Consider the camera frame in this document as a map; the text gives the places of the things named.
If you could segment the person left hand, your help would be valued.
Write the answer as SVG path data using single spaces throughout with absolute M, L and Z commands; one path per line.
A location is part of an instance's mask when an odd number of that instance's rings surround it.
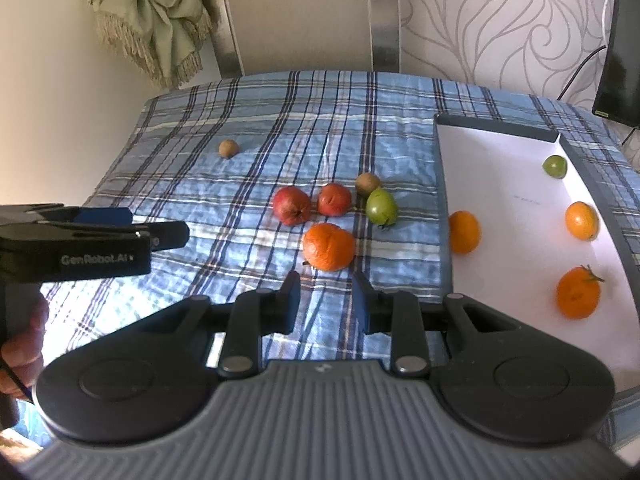
M 42 347 L 49 318 L 47 299 L 38 294 L 29 313 L 32 317 L 27 330 L 12 337 L 1 348 L 3 361 L 26 388 L 35 385 L 43 369 Z

